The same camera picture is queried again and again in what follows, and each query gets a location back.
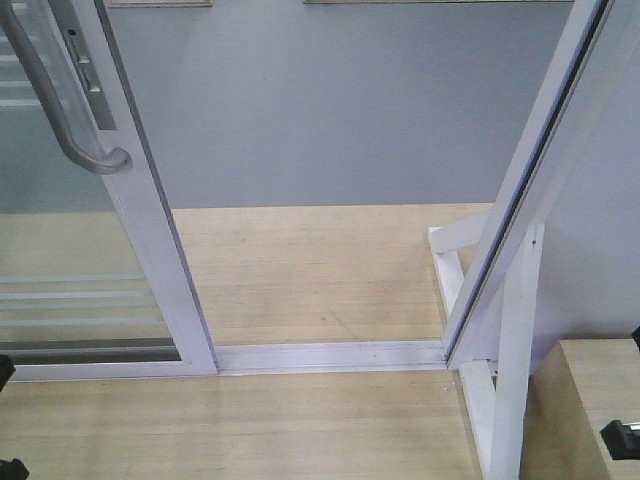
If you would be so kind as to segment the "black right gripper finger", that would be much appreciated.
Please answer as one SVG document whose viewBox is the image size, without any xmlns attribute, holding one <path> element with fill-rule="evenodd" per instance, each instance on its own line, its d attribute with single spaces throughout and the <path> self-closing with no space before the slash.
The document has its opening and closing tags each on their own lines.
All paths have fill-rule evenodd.
<svg viewBox="0 0 640 480">
<path fill-rule="evenodd" d="M 632 332 L 632 338 L 633 338 L 638 350 L 640 350 L 640 327 L 636 328 Z"/>
<path fill-rule="evenodd" d="M 639 423 L 612 420 L 600 430 L 600 435 L 613 460 L 639 460 Z"/>
</svg>

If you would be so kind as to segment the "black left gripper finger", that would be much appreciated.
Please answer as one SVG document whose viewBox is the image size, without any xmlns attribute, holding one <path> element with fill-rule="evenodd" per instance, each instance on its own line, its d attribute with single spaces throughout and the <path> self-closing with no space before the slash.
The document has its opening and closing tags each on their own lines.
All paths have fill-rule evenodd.
<svg viewBox="0 0 640 480">
<path fill-rule="evenodd" d="M 16 372 L 12 359 L 8 355 L 0 355 L 0 391 L 2 391 Z"/>
</svg>

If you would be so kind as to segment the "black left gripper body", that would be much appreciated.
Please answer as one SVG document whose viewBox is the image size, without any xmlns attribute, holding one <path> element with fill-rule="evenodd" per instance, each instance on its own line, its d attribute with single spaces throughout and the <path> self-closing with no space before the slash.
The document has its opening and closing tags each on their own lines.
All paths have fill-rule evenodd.
<svg viewBox="0 0 640 480">
<path fill-rule="evenodd" d="M 30 471 L 18 458 L 0 460 L 0 480 L 27 480 Z"/>
</svg>

